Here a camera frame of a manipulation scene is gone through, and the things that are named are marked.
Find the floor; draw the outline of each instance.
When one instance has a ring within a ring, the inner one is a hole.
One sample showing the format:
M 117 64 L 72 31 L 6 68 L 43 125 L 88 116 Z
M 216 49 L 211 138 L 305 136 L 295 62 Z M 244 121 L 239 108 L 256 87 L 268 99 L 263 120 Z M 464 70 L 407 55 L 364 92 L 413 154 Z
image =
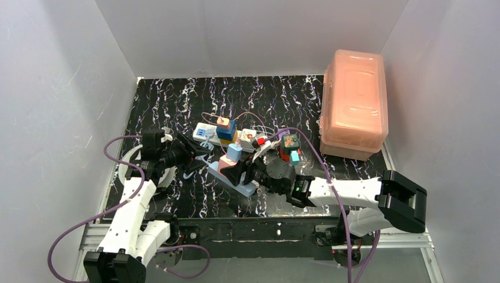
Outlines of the floor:
M 174 132 L 191 135 L 196 124 L 203 121 L 205 111 L 224 117 L 251 111 L 275 131 L 293 126 L 301 129 L 319 150 L 318 119 L 323 93 L 323 76 L 298 75 L 291 77 L 228 77 L 183 78 L 139 81 L 126 134 L 140 134 L 143 129 L 168 126 Z M 256 118 L 245 115 L 238 128 L 258 124 Z M 138 140 L 126 140 L 121 148 L 125 154 Z M 307 146 L 302 146 L 301 163 L 296 170 L 304 175 L 324 177 L 318 160 Z M 215 156 L 223 153 L 215 149 Z M 386 169 L 381 152 L 366 162 L 323 156 L 330 173 L 337 179 L 359 180 L 381 176 Z M 123 186 L 114 178 L 107 208 L 121 198 Z M 296 208 L 284 196 L 258 190 L 249 198 L 240 195 L 209 175 L 206 169 L 185 180 L 178 175 L 166 193 L 154 197 L 146 218 L 155 212 L 172 212 L 178 218 L 231 218 L 338 215 L 338 208 Z

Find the teal block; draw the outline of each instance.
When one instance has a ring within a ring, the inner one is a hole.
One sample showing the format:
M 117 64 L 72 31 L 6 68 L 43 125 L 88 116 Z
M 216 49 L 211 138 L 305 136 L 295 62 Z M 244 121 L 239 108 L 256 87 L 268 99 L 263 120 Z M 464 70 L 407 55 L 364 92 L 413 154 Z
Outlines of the teal block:
M 295 166 L 298 164 L 299 161 L 300 161 L 300 157 L 299 157 L 297 151 L 293 150 L 292 152 L 290 152 L 290 164 L 292 164 L 292 166 Z

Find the white backdrop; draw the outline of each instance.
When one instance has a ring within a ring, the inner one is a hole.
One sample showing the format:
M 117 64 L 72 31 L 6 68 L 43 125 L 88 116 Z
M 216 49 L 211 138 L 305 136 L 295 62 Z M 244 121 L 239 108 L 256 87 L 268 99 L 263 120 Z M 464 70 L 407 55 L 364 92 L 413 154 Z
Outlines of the white backdrop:
M 96 0 L 138 77 L 322 74 L 379 53 L 407 0 Z
M 387 41 L 396 169 L 429 191 L 446 282 L 499 282 L 500 2 L 410 0 Z
M 0 281 L 57 282 L 48 249 L 97 212 L 136 79 L 96 3 L 66 0 L 1 2 L 0 74 Z M 56 249 L 67 278 L 82 231 Z

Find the blue block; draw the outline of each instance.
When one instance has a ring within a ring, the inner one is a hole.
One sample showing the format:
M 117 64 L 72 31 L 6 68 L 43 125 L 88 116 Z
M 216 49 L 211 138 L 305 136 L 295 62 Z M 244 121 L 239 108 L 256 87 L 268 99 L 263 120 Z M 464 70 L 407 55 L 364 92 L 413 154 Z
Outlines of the blue block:
M 227 152 L 227 157 L 231 159 L 233 162 L 238 162 L 240 156 L 241 156 L 241 146 L 238 146 L 237 144 L 231 143 L 228 146 L 228 152 Z
M 296 150 L 291 151 L 290 152 L 290 164 L 292 166 L 295 166 L 298 164 L 299 161 L 300 161 L 300 157 L 299 157 L 297 151 Z
M 233 140 L 236 133 L 236 123 L 234 120 L 229 121 L 229 130 L 217 126 L 217 137 L 221 140 Z

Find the orange plastic container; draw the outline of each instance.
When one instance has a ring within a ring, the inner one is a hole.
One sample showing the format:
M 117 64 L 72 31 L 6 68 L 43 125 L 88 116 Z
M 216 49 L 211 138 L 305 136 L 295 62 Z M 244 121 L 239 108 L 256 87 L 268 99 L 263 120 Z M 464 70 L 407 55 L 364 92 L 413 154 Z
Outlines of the orange plastic container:
M 367 160 L 388 133 L 382 56 L 337 50 L 324 77 L 320 151 Z

